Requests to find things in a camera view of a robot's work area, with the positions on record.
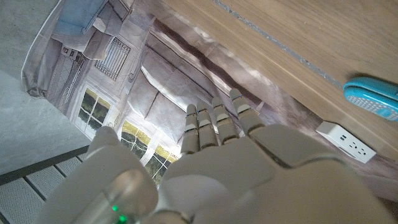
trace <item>white robotic hand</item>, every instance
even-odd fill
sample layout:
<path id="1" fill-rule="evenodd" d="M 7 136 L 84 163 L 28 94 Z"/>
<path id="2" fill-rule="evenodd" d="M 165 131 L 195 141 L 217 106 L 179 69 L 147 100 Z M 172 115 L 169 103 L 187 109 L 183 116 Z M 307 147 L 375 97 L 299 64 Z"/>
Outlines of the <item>white robotic hand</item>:
<path id="1" fill-rule="evenodd" d="M 182 157 L 141 223 L 395 223 L 344 162 L 282 125 L 265 126 L 238 90 L 230 97 L 245 137 L 219 98 L 187 108 Z"/>
<path id="2" fill-rule="evenodd" d="M 395 223 L 344 162 L 314 139 L 265 126 L 238 90 L 245 137 L 219 98 L 218 145 L 203 104 L 187 108 L 182 157 L 156 189 L 109 127 L 47 199 L 36 223 Z"/>

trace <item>blue object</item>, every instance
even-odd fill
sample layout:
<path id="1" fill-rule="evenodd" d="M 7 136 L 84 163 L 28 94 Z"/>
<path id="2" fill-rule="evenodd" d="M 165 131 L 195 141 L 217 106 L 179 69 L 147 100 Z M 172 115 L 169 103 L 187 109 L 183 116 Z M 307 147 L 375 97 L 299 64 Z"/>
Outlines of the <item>blue object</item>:
<path id="1" fill-rule="evenodd" d="M 93 25 L 107 0 L 66 0 L 53 34 L 80 37 Z"/>
<path id="2" fill-rule="evenodd" d="M 389 121 L 398 121 L 398 85 L 369 77 L 359 77 L 344 85 L 344 97 Z"/>

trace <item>metal grate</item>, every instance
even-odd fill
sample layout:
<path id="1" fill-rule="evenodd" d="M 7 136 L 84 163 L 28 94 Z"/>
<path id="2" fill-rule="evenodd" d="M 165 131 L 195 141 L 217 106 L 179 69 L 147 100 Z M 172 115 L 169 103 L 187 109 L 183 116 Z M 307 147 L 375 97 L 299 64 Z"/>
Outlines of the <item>metal grate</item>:
<path id="1" fill-rule="evenodd" d="M 63 161 L 58 163 L 56 166 L 66 175 L 68 176 L 69 174 L 72 173 L 76 167 L 78 167 L 81 164 L 81 162 L 76 158 L 73 157 L 71 159 L 68 159 L 67 161 Z"/>
<path id="2" fill-rule="evenodd" d="M 87 154 L 87 153 L 83 153 L 83 154 L 80 154 L 80 155 L 77 156 L 77 157 L 79 157 L 79 159 L 81 159 L 82 161 L 85 161 L 85 160 L 86 160 L 86 154 Z"/>
<path id="3" fill-rule="evenodd" d="M 130 47 L 114 38 L 105 60 L 98 60 L 95 67 L 116 81 L 129 52 Z"/>
<path id="4" fill-rule="evenodd" d="M 43 204 L 22 178 L 0 186 L 0 212 L 9 223 L 33 223 Z"/>
<path id="5" fill-rule="evenodd" d="M 45 198 L 48 198 L 58 184 L 64 180 L 63 175 L 54 166 L 34 172 L 26 177 Z"/>

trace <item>robot finger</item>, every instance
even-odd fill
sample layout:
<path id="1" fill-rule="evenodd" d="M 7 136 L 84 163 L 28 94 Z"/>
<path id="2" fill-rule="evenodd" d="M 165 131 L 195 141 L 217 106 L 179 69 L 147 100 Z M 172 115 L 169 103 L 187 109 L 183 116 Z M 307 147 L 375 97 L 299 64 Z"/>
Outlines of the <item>robot finger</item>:
<path id="1" fill-rule="evenodd" d="M 199 122 L 199 145 L 200 150 L 210 147 L 217 146 L 217 137 L 214 132 L 213 125 L 211 123 L 210 115 L 207 110 L 206 104 L 200 101 L 197 105 L 198 109 L 198 122 Z"/>
<path id="2" fill-rule="evenodd" d="M 234 124 L 227 110 L 225 109 L 223 102 L 220 97 L 213 98 L 211 102 L 216 116 L 216 125 L 218 128 L 218 135 L 220 137 L 221 144 L 226 144 L 233 139 L 238 139 Z"/>
<path id="3" fill-rule="evenodd" d="M 250 136 L 252 130 L 265 126 L 256 112 L 248 105 L 239 90 L 232 89 L 229 97 L 235 107 L 245 135 Z"/>
<path id="4" fill-rule="evenodd" d="M 195 105 L 188 105 L 185 118 L 181 155 L 193 154 L 199 151 L 198 114 Z"/>

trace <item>outlet socket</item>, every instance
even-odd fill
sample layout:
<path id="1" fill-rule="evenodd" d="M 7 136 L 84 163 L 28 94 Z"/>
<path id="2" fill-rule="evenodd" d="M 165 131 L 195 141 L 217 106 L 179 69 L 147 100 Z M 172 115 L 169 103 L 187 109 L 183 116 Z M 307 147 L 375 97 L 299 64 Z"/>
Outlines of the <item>outlet socket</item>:
<path id="1" fill-rule="evenodd" d="M 317 128 L 317 132 L 341 149 L 345 154 L 357 161 L 367 163 L 376 155 L 376 152 L 369 146 L 365 145 L 338 124 L 324 121 Z"/>

